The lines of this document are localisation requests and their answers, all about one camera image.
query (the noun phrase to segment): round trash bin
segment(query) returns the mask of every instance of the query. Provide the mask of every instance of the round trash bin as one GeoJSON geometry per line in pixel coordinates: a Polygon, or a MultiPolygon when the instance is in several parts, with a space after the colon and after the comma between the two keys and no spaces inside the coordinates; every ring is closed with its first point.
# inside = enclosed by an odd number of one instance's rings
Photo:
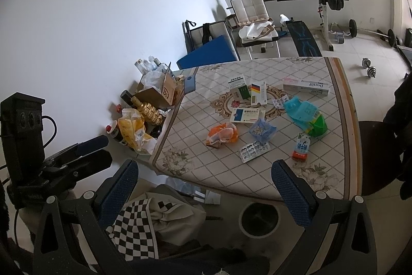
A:
{"type": "Polygon", "coordinates": [[[239,215],[240,230],[250,238],[270,236],[280,223],[279,210],[275,205],[250,203],[239,215]]]}

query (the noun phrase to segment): orange plastic bag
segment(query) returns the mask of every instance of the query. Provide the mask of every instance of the orange plastic bag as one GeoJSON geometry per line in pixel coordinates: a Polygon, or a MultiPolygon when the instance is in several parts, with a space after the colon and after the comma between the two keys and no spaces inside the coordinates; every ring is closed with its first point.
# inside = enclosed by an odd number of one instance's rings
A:
{"type": "Polygon", "coordinates": [[[238,139],[237,128],[232,123],[224,123],[213,127],[206,139],[206,146],[217,146],[221,143],[234,143],[238,139]]]}

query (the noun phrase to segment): black strap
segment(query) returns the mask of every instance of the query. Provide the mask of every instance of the black strap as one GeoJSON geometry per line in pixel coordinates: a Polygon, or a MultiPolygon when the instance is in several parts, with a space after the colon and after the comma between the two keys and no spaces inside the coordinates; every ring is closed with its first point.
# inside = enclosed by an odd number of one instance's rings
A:
{"type": "Polygon", "coordinates": [[[210,24],[205,23],[203,24],[202,30],[203,30],[203,37],[202,37],[202,44],[205,45],[207,44],[210,39],[213,40],[212,34],[210,33],[210,24]]]}
{"type": "Polygon", "coordinates": [[[193,22],[193,21],[190,21],[190,20],[186,20],[186,21],[185,21],[187,42],[188,42],[188,44],[189,44],[190,52],[192,52],[192,51],[194,51],[194,43],[193,43],[192,35],[191,35],[191,33],[190,33],[189,24],[190,24],[192,27],[195,27],[195,26],[196,26],[196,23],[193,22]]]}

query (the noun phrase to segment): plastic bag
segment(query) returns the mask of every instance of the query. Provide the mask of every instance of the plastic bag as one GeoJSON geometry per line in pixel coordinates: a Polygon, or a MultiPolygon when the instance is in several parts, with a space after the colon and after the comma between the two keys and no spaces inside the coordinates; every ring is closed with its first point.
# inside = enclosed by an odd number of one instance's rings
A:
{"type": "Polygon", "coordinates": [[[261,22],[252,22],[247,26],[243,26],[239,31],[239,37],[241,39],[259,39],[267,36],[270,32],[274,31],[272,26],[273,20],[268,19],[261,22]]]}
{"type": "Polygon", "coordinates": [[[148,72],[146,75],[142,77],[140,81],[143,84],[143,89],[140,90],[139,92],[149,89],[149,88],[155,88],[158,92],[161,92],[163,81],[164,81],[164,74],[162,72],[157,71],[157,70],[148,72]]]}
{"type": "Polygon", "coordinates": [[[249,133],[262,145],[267,143],[276,133],[277,129],[268,122],[259,118],[249,129],[249,133]]]}
{"type": "Polygon", "coordinates": [[[178,178],[170,176],[166,179],[166,182],[164,184],[188,195],[194,195],[195,191],[201,191],[200,187],[194,186],[193,184],[184,182],[182,180],[179,180],[178,178]]]}
{"type": "Polygon", "coordinates": [[[127,144],[138,153],[152,155],[157,140],[146,133],[141,113],[136,109],[123,109],[122,114],[117,123],[127,144]]]}
{"type": "Polygon", "coordinates": [[[232,123],[224,123],[213,127],[207,135],[206,145],[217,145],[220,143],[234,143],[238,139],[237,128],[232,123]]]}
{"type": "Polygon", "coordinates": [[[281,17],[280,23],[282,24],[282,26],[286,26],[286,22],[289,21],[290,19],[286,17],[284,14],[281,14],[280,17],[281,17]]]}
{"type": "Polygon", "coordinates": [[[308,101],[301,102],[295,96],[284,103],[284,108],[294,123],[310,136],[321,136],[328,130],[325,118],[312,103],[308,101]]]}

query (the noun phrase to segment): dark chair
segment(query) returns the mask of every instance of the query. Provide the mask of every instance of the dark chair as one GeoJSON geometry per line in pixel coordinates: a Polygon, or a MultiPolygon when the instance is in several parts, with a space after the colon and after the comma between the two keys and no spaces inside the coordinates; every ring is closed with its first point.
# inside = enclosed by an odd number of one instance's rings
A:
{"type": "Polygon", "coordinates": [[[391,125],[382,121],[360,121],[362,142],[362,195],[386,187],[402,173],[400,148],[391,125]]]}

